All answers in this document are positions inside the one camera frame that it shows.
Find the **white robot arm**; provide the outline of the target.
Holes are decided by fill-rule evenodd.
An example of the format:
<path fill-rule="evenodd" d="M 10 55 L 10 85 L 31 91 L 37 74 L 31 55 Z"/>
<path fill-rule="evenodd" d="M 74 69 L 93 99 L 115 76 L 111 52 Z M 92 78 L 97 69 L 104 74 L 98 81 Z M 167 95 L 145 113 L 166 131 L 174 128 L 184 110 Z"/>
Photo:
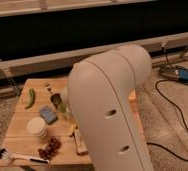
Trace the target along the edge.
<path fill-rule="evenodd" d="M 67 105 L 96 171 L 153 171 L 128 100 L 151 68 L 149 53 L 134 44 L 73 65 Z"/>

